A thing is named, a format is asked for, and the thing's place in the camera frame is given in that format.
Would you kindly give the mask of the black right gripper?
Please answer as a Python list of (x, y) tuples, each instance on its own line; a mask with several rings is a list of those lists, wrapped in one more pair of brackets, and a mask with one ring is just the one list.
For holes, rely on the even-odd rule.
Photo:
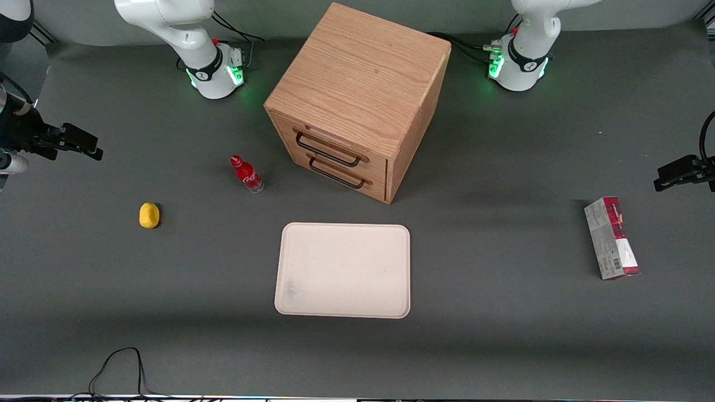
[(2, 109), (2, 148), (15, 152), (36, 154), (54, 161), (58, 151), (77, 152), (101, 161), (104, 151), (97, 147), (98, 138), (79, 127), (65, 123), (59, 128), (46, 124), (31, 105), (11, 106)]

